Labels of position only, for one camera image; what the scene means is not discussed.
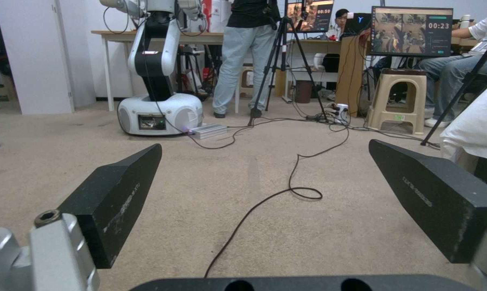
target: white door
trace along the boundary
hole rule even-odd
[[[22,114],[74,111],[55,0],[0,0],[0,25]]]

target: tripod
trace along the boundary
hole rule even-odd
[[[461,95],[463,94],[463,92],[465,92],[466,88],[474,81],[475,76],[479,73],[479,70],[484,66],[486,61],[487,61],[487,49],[486,49],[486,52],[482,55],[481,59],[479,59],[477,64],[475,64],[475,67],[472,69],[472,71],[469,72],[468,74],[466,74],[465,78],[463,79],[463,85],[461,86],[459,91],[457,91],[457,93],[454,96],[454,98],[452,99],[452,101],[450,101],[447,108],[445,108],[445,110],[443,111],[443,114],[441,114],[441,116],[439,116],[438,121],[436,122],[436,124],[434,124],[434,127],[432,127],[429,134],[425,137],[423,142],[421,142],[422,146],[427,145],[427,142],[429,142],[429,139],[432,136],[432,134],[434,133],[434,131],[436,131],[436,129],[438,128],[440,123],[443,121],[443,119],[445,119],[445,116],[447,116],[447,114],[449,114],[449,112],[452,110],[452,108],[454,107],[456,102],[461,98]]]
[[[271,99],[271,89],[273,87],[273,82],[274,82],[274,76],[277,68],[281,68],[281,70],[284,72],[286,71],[286,35],[288,33],[288,26],[292,28],[292,34],[295,37],[295,42],[297,43],[297,46],[299,48],[299,52],[301,53],[301,57],[303,58],[303,62],[305,63],[305,68],[308,72],[308,75],[310,76],[310,82],[312,83],[312,94],[316,94],[318,96],[318,101],[319,101],[319,106],[321,107],[321,111],[323,114],[323,117],[325,120],[328,120],[326,116],[326,112],[324,110],[323,102],[321,102],[321,97],[317,93],[315,82],[313,81],[312,77],[312,70],[310,70],[310,66],[308,65],[307,58],[305,56],[305,52],[303,52],[303,48],[301,46],[301,43],[299,42],[299,37],[297,36],[296,28],[294,27],[294,23],[292,22],[292,19],[288,17],[288,0],[285,0],[285,11],[284,11],[284,16],[281,18],[281,22],[279,27],[277,28],[277,33],[274,39],[273,43],[273,49],[271,50],[271,53],[269,55],[269,59],[267,61],[267,65],[264,68],[264,76],[263,76],[263,81],[260,84],[260,89],[258,90],[258,97],[256,98],[256,102],[254,102],[254,107],[251,109],[251,118],[249,119],[249,124],[247,124],[248,127],[252,125],[252,122],[255,118],[260,116],[260,111],[258,110],[258,102],[260,101],[260,97],[263,92],[264,84],[265,81],[267,80],[267,75],[269,74],[271,68],[273,69],[273,74],[271,77],[271,84],[269,85],[269,92],[267,96],[267,107],[266,111],[268,111],[268,105],[269,101]],[[281,67],[277,66],[277,59],[279,59],[281,51]]]

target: light blue jeans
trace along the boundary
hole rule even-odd
[[[227,104],[231,101],[242,71],[242,65],[249,48],[251,48],[254,78],[253,94],[249,108],[254,107],[258,90],[263,81],[264,68],[273,48],[275,31],[270,25],[254,28],[226,27],[222,45],[222,66],[218,83],[214,89],[213,109],[218,114],[225,114]],[[258,109],[264,110],[268,95],[271,75],[267,75],[265,85],[258,102]]]
[[[454,55],[452,57],[438,57],[435,59],[424,59],[417,68],[427,72],[427,99],[425,107],[434,107],[434,118],[438,119],[450,101],[454,98],[457,91],[463,85],[463,78],[469,73],[479,61],[482,54],[472,57]],[[479,73],[487,74],[487,61],[480,69]],[[438,96],[434,96],[434,83],[440,82]],[[450,111],[443,121],[454,119],[453,110]]]

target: bolt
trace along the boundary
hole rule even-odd
[[[62,213],[60,213],[60,211],[57,209],[53,209],[39,214],[38,217],[35,218],[34,223],[35,227],[39,228],[60,219],[62,219]]]

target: screw hole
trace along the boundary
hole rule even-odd
[[[48,212],[48,213],[44,213],[40,219],[41,220],[48,220],[48,219],[52,219],[53,217],[55,216],[55,214],[53,212]]]
[[[368,284],[356,278],[344,280],[341,284],[341,291],[372,291]]]
[[[237,280],[225,287],[224,291],[254,291],[254,288],[247,281]]]

